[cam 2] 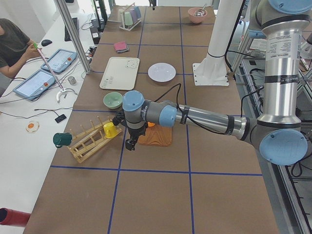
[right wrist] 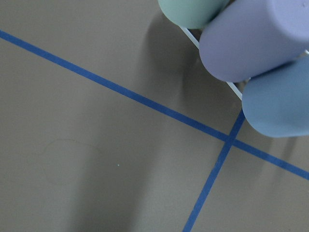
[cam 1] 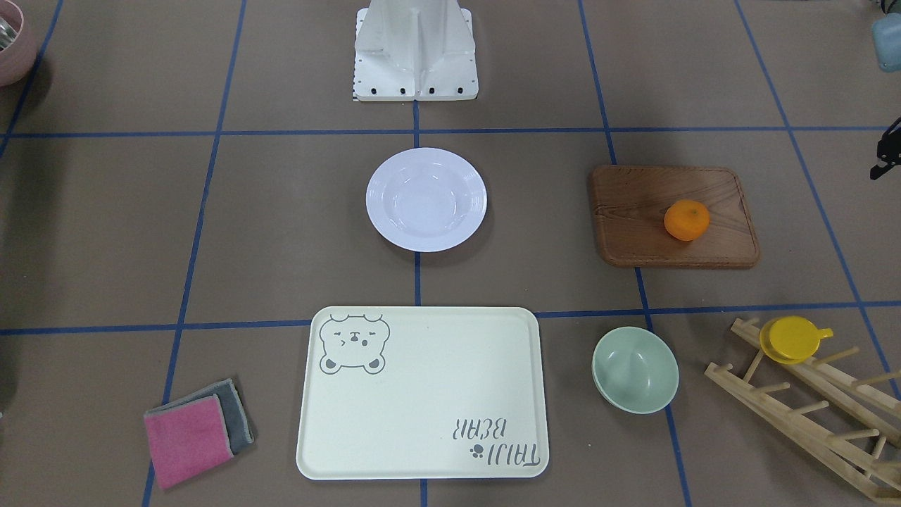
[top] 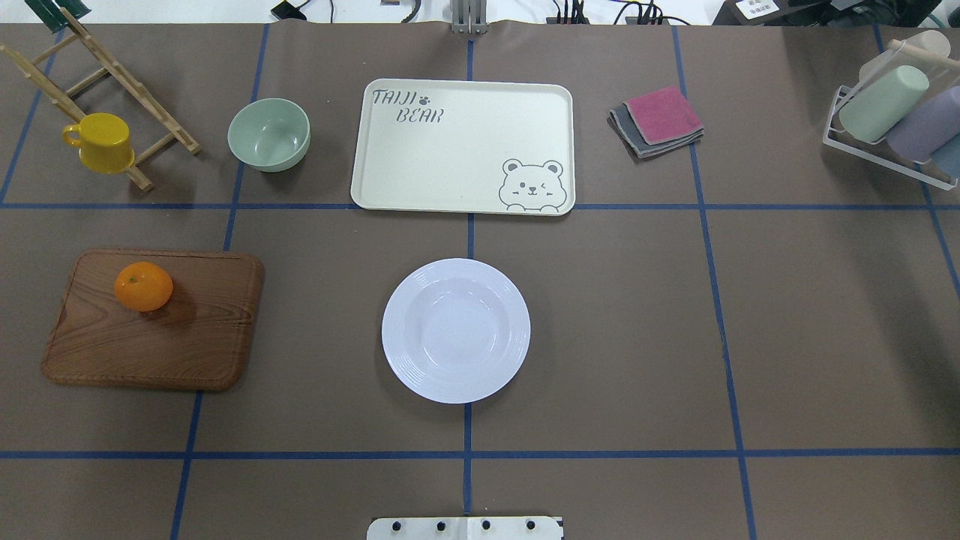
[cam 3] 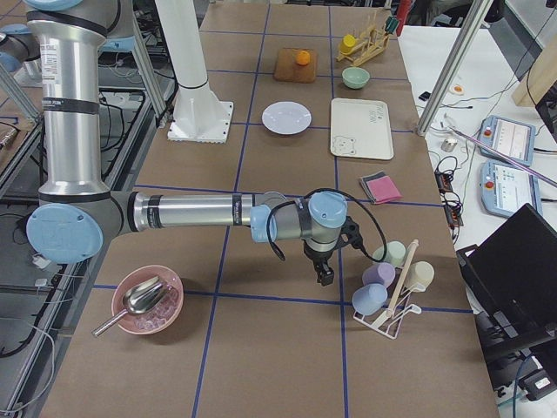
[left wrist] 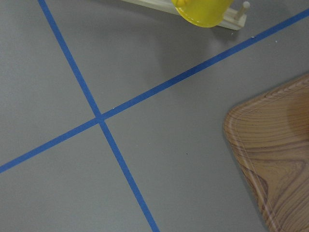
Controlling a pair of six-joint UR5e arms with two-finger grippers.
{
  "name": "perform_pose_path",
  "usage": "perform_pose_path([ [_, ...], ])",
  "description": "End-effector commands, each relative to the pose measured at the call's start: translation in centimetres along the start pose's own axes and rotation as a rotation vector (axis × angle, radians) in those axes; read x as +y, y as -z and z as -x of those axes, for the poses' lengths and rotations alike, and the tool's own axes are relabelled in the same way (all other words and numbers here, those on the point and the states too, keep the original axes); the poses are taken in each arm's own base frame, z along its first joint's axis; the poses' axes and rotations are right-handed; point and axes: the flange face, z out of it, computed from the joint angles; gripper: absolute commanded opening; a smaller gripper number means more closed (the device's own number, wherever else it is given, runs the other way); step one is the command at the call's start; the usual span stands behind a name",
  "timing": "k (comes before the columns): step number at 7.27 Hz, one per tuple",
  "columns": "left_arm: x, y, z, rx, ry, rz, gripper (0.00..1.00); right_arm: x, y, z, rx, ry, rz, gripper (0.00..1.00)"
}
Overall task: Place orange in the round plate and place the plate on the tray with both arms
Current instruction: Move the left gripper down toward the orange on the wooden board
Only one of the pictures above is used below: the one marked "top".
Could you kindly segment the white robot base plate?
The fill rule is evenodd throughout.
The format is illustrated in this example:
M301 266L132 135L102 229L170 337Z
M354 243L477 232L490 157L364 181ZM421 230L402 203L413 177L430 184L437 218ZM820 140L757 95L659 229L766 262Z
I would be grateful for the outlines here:
M565 539L562 518L550 516L377 518L367 539Z

